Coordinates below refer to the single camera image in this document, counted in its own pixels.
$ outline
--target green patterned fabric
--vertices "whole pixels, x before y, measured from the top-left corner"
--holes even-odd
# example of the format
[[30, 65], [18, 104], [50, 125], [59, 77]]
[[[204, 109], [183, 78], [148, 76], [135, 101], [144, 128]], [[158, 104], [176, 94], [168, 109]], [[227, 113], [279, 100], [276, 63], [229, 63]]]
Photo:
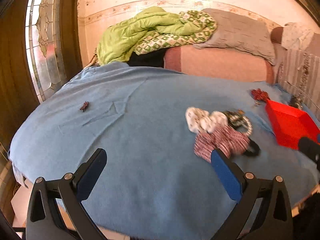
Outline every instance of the green patterned fabric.
[[179, 36], [174, 34], [162, 34], [156, 31], [151, 31], [145, 39], [134, 46], [134, 52], [137, 55], [147, 54], [149, 52], [171, 48], [182, 45], [203, 43], [207, 41], [217, 28], [216, 21], [203, 11], [187, 11], [180, 12], [179, 19], [183, 23], [192, 23], [202, 30], [198, 33]]
[[216, 21], [203, 11], [175, 14], [153, 6], [107, 28], [97, 46], [97, 57], [101, 65], [126, 62], [133, 51], [140, 55], [205, 42], [216, 28]]

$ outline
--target blue bed sheet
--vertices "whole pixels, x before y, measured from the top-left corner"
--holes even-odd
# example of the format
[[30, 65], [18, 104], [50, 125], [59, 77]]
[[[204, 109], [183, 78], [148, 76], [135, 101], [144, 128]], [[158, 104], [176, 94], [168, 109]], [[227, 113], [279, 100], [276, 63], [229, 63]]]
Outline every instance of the blue bed sheet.
[[[319, 180], [311, 160], [276, 143], [264, 106], [252, 107], [250, 90], [257, 88], [284, 102], [283, 91], [265, 82], [119, 62], [89, 67], [28, 117], [12, 140], [10, 159], [29, 180], [51, 180], [74, 172], [103, 148], [107, 165], [83, 201], [97, 225], [144, 239], [210, 239], [235, 202], [210, 164], [193, 152], [196, 135], [185, 120], [188, 107], [244, 110], [261, 153], [233, 161], [258, 178], [282, 176], [292, 205]], [[82, 112], [85, 101], [90, 104]]]

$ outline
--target red tray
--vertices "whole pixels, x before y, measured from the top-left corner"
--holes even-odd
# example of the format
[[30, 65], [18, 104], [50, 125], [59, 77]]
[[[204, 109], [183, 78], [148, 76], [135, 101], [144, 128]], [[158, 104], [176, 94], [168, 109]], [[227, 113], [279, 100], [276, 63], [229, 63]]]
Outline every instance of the red tray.
[[297, 150], [301, 137], [317, 141], [320, 130], [305, 111], [271, 100], [266, 111], [279, 145]]

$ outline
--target metal screw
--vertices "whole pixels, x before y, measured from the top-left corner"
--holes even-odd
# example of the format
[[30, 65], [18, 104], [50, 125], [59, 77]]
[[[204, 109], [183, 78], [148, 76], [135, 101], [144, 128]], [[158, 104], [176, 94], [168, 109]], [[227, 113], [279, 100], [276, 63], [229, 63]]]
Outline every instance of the metal screw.
[[71, 179], [73, 176], [72, 173], [67, 173], [66, 175], [64, 175], [64, 179]]
[[42, 181], [42, 177], [36, 179], [36, 183], [40, 183]]
[[282, 179], [282, 177], [281, 177], [281, 176], [276, 176], [276, 181], [278, 181], [278, 182], [282, 182], [282, 181], [283, 181], [283, 179]]
[[245, 174], [245, 177], [246, 177], [247, 179], [253, 179], [253, 178], [254, 178], [254, 175], [253, 175], [252, 173], [250, 173], [250, 172], [247, 172], [247, 173]]

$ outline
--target pink scrunchie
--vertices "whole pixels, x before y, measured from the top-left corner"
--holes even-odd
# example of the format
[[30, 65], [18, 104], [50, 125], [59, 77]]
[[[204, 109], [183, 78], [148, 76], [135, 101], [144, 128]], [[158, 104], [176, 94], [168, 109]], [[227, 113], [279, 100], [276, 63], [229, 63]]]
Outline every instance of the pink scrunchie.
[[216, 129], [213, 133], [199, 133], [196, 136], [195, 154], [211, 163], [211, 152], [220, 148], [227, 158], [231, 154], [243, 154], [249, 146], [249, 138], [231, 126]]

